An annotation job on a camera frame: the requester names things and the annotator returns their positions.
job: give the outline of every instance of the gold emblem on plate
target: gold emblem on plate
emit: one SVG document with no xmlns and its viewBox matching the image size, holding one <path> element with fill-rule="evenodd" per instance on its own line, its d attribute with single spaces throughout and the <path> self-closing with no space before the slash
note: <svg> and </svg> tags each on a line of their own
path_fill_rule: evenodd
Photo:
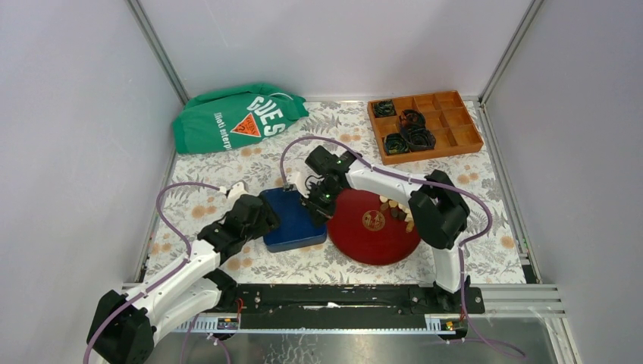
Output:
<svg viewBox="0 0 643 364">
<path fill-rule="evenodd" d="M 386 219 L 384 218 L 384 215 L 376 210 L 368 210 L 362 216 L 362 224 L 364 224 L 364 228 L 370 231 L 380 231 L 384 227 L 385 223 Z"/>
</svg>

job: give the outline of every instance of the orange tray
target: orange tray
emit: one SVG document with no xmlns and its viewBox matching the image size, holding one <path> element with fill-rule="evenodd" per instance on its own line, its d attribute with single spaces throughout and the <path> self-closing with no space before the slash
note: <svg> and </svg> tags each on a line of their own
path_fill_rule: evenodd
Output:
<svg viewBox="0 0 643 364">
<path fill-rule="evenodd" d="M 376 118 L 373 105 L 386 100 L 393 101 L 395 115 Z M 400 132 L 398 130 L 400 115 L 403 110 L 408 109 L 419 111 L 424 115 L 426 128 L 435 136 L 435 149 L 387 155 L 384 149 L 384 138 L 388 134 Z M 482 148 L 482 138 L 457 91 L 370 101 L 369 117 L 382 162 L 385 165 L 473 153 Z"/>
</svg>

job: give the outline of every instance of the red round dish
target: red round dish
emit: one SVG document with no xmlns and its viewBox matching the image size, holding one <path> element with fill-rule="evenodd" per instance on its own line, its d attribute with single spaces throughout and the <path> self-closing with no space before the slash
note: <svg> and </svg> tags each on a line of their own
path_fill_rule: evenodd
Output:
<svg viewBox="0 0 643 364">
<path fill-rule="evenodd" d="M 344 190 L 337 198 L 333 218 L 327 223 L 328 236 L 344 254 L 370 265 L 388 265 L 413 253 L 420 242 L 418 231 L 406 232 L 405 221 L 381 210 L 374 193 Z"/>
</svg>

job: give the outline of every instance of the blue box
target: blue box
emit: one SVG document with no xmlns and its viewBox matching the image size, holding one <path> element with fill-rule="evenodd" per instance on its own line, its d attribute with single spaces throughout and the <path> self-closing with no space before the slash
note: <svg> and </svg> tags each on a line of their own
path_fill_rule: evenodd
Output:
<svg viewBox="0 0 643 364">
<path fill-rule="evenodd" d="M 277 230 L 263 237 L 270 253 L 278 253 L 305 246 L 317 245 L 326 241 L 326 225 L 315 227 L 308 211 L 301 205 L 301 194 L 296 190 L 285 191 L 273 188 L 261 192 L 281 224 Z"/>
</svg>

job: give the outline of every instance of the floral patterned surface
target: floral patterned surface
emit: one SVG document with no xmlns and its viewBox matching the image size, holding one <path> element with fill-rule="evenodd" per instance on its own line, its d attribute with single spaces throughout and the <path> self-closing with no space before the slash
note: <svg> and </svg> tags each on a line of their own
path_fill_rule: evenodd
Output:
<svg viewBox="0 0 643 364">
<path fill-rule="evenodd" d="M 473 102 L 466 102 L 466 106 L 477 123 Z M 244 180 L 252 194 L 279 187 L 283 184 L 278 169 L 281 151 L 290 141 L 305 135 L 340 140 L 368 160 L 381 162 L 365 102 L 307 102 L 306 107 L 310 111 L 308 118 L 259 144 L 208 155 L 178 155 L 172 182 L 196 180 L 230 186 L 237 180 Z M 291 168 L 309 171 L 304 159 L 319 143 L 322 142 L 307 140 L 295 145 L 286 157 L 287 171 Z M 339 152 L 334 144 L 325 147 L 331 152 Z M 525 283 L 500 185 L 485 146 L 477 153 L 391 167 L 417 173 L 430 173 L 438 168 L 447 172 L 457 187 L 480 196 L 493 212 L 494 224 L 485 237 L 466 247 L 466 269 L 472 282 Z M 469 227 L 460 239 L 480 231 L 486 223 L 483 211 L 473 202 L 469 206 Z M 216 191 L 179 187 L 168 193 L 165 214 L 193 240 L 203 226 L 220 218 L 230 207 Z M 183 242 L 162 222 L 151 241 L 148 276 L 184 254 Z M 401 262 L 370 266 L 346 257 L 330 240 L 317 246 L 270 253 L 263 240 L 258 239 L 248 242 L 241 253 L 230 258 L 222 268 L 239 283 L 427 284 L 434 280 L 431 249 L 423 243 Z"/>
</svg>

